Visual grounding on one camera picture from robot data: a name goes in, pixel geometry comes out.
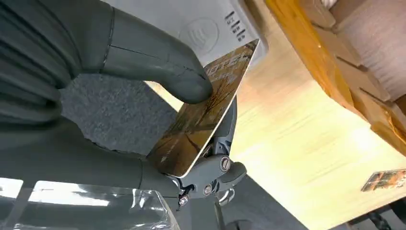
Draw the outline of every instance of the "transparent plastic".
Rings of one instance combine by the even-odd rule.
[[[1,227],[14,230],[179,230],[161,194],[152,190],[0,178]]]

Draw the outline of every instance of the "bolt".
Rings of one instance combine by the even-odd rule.
[[[230,166],[231,166],[230,158],[228,158],[228,157],[223,157],[223,158],[220,160],[220,169],[221,169],[221,171],[227,172],[227,171],[230,169]]]
[[[183,196],[182,198],[179,199],[179,206],[185,205],[188,201],[189,201],[189,197],[187,195]]]
[[[212,193],[212,185],[208,184],[208,185],[206,185],[206,187],[204,187],[203,195],[208,196],[211,193]]]

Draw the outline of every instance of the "wooden surface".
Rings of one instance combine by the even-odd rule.
[[[406,187],[360,191],[373,172],[406,168],[406,158],[324,93],[262,0],[248,4],[270,51],[238,90],[232,159],[310,230],[330,229],[404,196]]]

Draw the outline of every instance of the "wooden block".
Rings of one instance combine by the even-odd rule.
[[[338,58],[335,58],[335,60],[337,67],[350,88],[353,90],[363,89],[383,102],[390,99],[389,93],[370,72],[361,71]]]
[[[361,65],[360,56],[345,38],[340,38],[331,31],[324,30],[317,26],[313,26],[313,28],[331,54],[346,60],[354,66]]]
[[[406,1],[358,1],[339,0],[333,7],[347,2],[348,8],[353,8],[333,32],[352,44],[362,64],[395,101],[406,93]]]
[[[351,15],[360,7],[366,0],[338,0],[330,12],[336,20],[336,24],[341,24],[345,19],[350,19]]]
[[[300,5],[311,22],[323,27],[331,28],[336,23],[333,15],[320,0],[300,0]]]
[[[383,102],[382,100],[371,95],[369,92],[366,92],[364,90],[361,91],[363,92],[363,95],[366,95],[369,99],[373,100],[377,105],[384,108],[388,113],[388,115],[392,117],[391,119],[392,125],[406,134],[406,104],[405,104],[406,102],[404,101]]]

